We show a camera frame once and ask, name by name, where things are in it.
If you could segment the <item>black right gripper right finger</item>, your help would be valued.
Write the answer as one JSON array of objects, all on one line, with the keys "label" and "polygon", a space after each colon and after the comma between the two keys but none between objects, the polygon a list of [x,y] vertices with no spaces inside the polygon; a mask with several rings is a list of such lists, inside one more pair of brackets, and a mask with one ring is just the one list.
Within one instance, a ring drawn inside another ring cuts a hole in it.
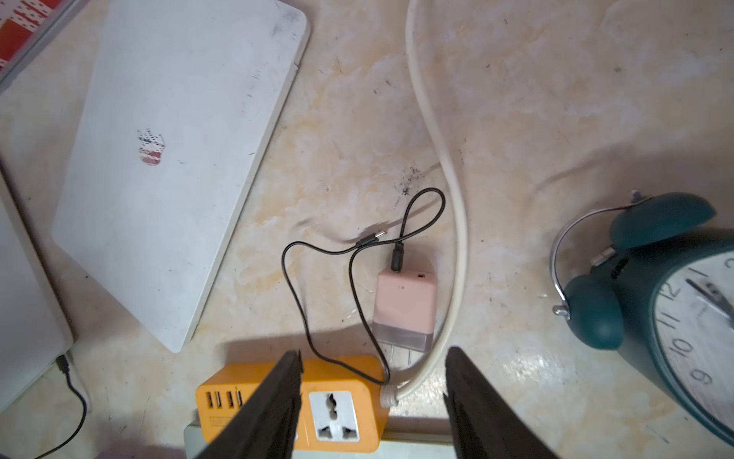
[{"label": "black right gripper right finger", "polygon": [[458,346],[445,359],[443,396],[459,458],[554,458]]}]

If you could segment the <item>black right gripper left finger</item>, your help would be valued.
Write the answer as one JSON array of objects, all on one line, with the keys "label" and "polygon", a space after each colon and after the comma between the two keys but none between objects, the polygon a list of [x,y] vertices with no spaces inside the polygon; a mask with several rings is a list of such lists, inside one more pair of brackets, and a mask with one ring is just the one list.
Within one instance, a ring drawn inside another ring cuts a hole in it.
[{"label": "black right gripper left finger", "polygon": [[201,458],[290,458],[302,407],[303,365],[291,350],[274,365],[248,398],[236,390],[206,389],[203,407],[231,420],[199,454]]}]

